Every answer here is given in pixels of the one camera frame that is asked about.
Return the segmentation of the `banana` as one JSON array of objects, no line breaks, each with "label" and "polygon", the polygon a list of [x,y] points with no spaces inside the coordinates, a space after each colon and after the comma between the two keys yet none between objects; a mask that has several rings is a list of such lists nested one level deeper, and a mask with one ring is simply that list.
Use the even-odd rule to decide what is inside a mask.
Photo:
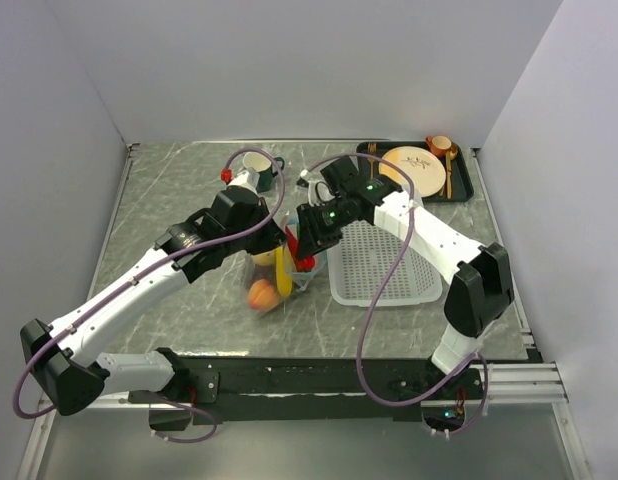
[{"label": "banana", "polygon": [[282,298],[287,298],[293,291],[293,281],[291,276],[286,270],[286,246],[280,246],[275,250],[276,262],[275,262],[275,277],[276,288],[279,295]]}]

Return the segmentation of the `clear zip top bag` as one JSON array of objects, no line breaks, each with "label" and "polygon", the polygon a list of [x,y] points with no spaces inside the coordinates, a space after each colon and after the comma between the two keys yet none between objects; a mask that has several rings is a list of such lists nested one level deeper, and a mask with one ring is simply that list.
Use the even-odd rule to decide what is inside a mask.
[{"label": "clear zip top bag", "polygon": [[286,235],[282,246],[262,254],[242,254],[245,304],[255,315],[267,314],[306,291],[327,265],[325,253],[297,258],[299,220],[295,214],[287,212],[279,226]]}]

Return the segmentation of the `peach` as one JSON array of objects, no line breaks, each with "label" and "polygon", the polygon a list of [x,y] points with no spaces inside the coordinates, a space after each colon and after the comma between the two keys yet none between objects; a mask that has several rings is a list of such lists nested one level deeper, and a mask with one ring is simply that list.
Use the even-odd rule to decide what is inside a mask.
[{"label": "peach", "polygon": [[269,280],[259,279],[251,285],[247,301],[251,309],[268,312],[281,302],[281,297]]}]

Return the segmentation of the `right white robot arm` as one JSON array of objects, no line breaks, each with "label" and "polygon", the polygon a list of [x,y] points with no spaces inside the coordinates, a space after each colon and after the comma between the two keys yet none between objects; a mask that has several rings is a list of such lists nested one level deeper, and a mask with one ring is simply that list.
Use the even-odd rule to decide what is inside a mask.
[{"label": "right white robot arm", "polygon": [[462,384],[457,367],[481,347],[484,333],[514,301],[507,250],[470,239],[428,212],[417,200],[413,181],[402,170],[399,181],[359,172],[350,155],[327,157],[303,170],[306,181],[318,170],[332,197],[297,208],[297,255],[304,259],[337,245],[343,228],[365,221],[402,240],[448,284],[444,304],[447,327],[431,357],[428,390],[449,398]]}]

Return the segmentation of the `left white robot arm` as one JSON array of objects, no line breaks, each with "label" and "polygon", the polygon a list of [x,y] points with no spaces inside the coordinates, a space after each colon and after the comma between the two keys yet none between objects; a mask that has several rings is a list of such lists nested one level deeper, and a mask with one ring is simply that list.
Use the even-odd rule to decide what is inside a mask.
[{"label": "left white robot arm", "polygon": [[123,391],[180,399],[190,371],[169,348],[110,354],[106,347],[152,306],[194,283],[240,251],[259,254],[282,245],[285,234],[265,200],[229,186],[208,208],[170,226],[128,272],[76,310],[20,331],[30,374],[53,407],[73,415],[98,397]]}]

